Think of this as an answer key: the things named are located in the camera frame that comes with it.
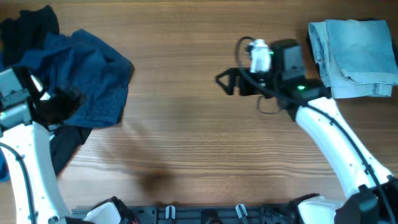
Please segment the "navy blue shorts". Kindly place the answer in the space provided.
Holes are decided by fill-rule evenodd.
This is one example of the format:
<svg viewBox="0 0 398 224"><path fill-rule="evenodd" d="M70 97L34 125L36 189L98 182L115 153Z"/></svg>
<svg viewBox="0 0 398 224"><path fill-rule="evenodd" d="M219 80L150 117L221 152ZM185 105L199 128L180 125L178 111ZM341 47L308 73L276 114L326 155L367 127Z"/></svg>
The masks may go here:
<svg viewBox="0 0 398 224"><path fill-rule="evenodd" d="M83 103L66 124L105 128L119 123L132 65L91 33L80 29L71 36L47 34L44 48L26 51L19 65L32 69L50 94L71 88L83 95Z"/></svg>

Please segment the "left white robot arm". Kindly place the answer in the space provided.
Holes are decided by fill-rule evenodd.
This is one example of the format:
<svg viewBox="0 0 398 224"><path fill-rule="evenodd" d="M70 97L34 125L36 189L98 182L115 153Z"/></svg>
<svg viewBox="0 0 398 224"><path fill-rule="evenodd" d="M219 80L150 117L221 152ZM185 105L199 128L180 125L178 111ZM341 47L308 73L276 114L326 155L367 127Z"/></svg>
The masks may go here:
<svg viewBox="0 0 398 224"><path fill-rule="evenodd" d="M81 105L76 90L48 96L28 68L1 72L1 150L11 176L17 223L79 223L60 193L50 155L49 126Z"/></svg>

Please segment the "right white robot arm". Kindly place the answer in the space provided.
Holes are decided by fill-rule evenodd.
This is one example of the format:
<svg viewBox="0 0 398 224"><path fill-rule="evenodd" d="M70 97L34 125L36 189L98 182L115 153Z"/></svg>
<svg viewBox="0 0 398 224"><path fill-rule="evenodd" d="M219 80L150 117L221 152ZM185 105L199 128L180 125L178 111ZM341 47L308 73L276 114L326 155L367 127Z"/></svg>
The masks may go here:
<svg viewBox="0 0 398 224"><path fill-rule="evenodd" d="M267 45L245 36L235 46L237 66L223 72L228 95L275 98L318 146L336 174L343 201L320 194L292 203L289 222L396 223L397 179L364 146L319 79L305 76L302 50L294 39Z"/></svg>

